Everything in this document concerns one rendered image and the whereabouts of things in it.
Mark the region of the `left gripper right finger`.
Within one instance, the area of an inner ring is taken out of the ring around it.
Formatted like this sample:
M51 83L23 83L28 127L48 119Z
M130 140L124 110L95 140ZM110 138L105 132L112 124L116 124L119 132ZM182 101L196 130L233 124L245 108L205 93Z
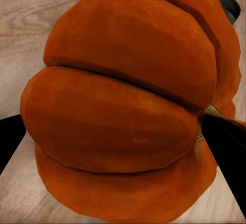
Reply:
M201 132L246 219L246 131L206 114Z

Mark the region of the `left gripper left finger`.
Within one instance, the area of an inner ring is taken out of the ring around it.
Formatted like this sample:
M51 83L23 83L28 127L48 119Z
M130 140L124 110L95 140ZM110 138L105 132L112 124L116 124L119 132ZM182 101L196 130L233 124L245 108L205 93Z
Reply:
M25 135L21 114L0 120L0 174Z

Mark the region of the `pumpkin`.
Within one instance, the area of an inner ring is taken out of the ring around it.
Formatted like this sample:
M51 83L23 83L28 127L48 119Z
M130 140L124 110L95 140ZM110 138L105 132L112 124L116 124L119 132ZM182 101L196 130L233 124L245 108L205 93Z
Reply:
M20 115L46 189L110 224L167 224L211 186L204 115L235 120L241 50L220 0L80 0Z

